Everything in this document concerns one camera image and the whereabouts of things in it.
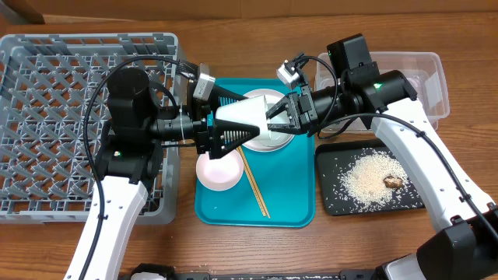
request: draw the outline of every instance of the teal tray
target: teal tray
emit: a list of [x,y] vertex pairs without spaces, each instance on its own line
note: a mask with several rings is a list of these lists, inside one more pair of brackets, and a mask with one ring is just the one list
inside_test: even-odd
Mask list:
[[[253,89],[289,90],[277,79],[217,79],[235,93]],[[243,148],[271,218],[264,217],[246,174],[228,191],[211,191],[197,179],[195,213],[205,223],[226,226],[300,228],[315,213],[314,138],[296,135],[284,148],[254,152]]]

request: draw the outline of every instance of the wooden table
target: wooden table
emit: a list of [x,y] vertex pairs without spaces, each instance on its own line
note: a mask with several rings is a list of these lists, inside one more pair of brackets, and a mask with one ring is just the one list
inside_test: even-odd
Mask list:
[[[337,16],[289,19],[165,21],[10,26],[7,33],[172,32],[188,60],[207,62],[217,77],[274,78],[299,51],[363,33],[372,51],[433,51],[443,61],[451,114],[439,135],[468,175],[498,198],[498,13]],[[309,75],[314,75],[308,66]],[[349,141],[371,136],[341,136]],[[331,217],[322,208],[303,229],[208,226],[194,213],[193,149],[181,151],[176,219],[133,229],[121,272],[141,262],[215,274],[338,271],[373,268],[415,252],[434,231],[424,210]],[[0,278],[63,277],[83,224],[0,225]]]

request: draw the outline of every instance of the black tray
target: black tray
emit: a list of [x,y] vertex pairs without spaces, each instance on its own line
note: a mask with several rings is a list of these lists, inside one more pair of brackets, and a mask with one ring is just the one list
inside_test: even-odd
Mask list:
[[371,155],[373,150],[369,148],[373,148],[375,151],[388,152],[389,156],[395,159],[388,147],[379,139],[318,146],[315,151],[315,164],[321,182],[321,195],[325,211],[329,215],[351,215],[424,208],[422,199],[411,181],[405,184],[405,191],[402,191],[401,194],[393,193],[393,199],[383,207],[375,205],[376,209],[369,211],[359,210],[355,206],[354,199],[349,196],[345,188],[342,189],[338,175],[352,168],[356,161],[355,156],[359,158],[364,153]]

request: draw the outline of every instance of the gray crate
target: gray crate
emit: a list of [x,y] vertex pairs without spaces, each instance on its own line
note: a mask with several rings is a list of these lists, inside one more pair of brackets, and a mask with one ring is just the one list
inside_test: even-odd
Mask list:
[[[85,221],[93,179],[83,148],[82,117],[97,83],[117,63],[144,54],[183,59],[172,33],[8,35],[0,40],[0,223]],[[129,67],[180,100],[186,81],[176,65],[137,61]],[[107,88],[89,123],[100,147]],[[163,97],[162,105],[167,98]],[[168,223],[176,214],[178,148],[169,148],[137,223]]]

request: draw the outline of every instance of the wooden chopstick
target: wooden chopstick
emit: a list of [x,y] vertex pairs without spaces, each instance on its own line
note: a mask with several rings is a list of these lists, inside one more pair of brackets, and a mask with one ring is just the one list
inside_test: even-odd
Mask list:
[[244,155],[244,151],[242,151],[242,148],[239,146],[237,147],[237,151],[240,153],[240,156],[242,157],[242,160],[244,161],[244,171],[247,175],[247,178],[249,179],[249,184],[251,184],[252,191],[254,192],[254,196],[256,197],[256,201],[258,202],[259,208],[261,209],[261,213],[263,216],[268,216],[268,219],[270,219],[270,213],[268,212],[268,209],[266,208],[265,200],[263,199],[263,196],[261,195],[261,192],[259,191],[258,184],[256,184],[256,180],[254,178],[254,175],[251,171],[251,168],[249,167],[249,163],[247,162],[246,156]]

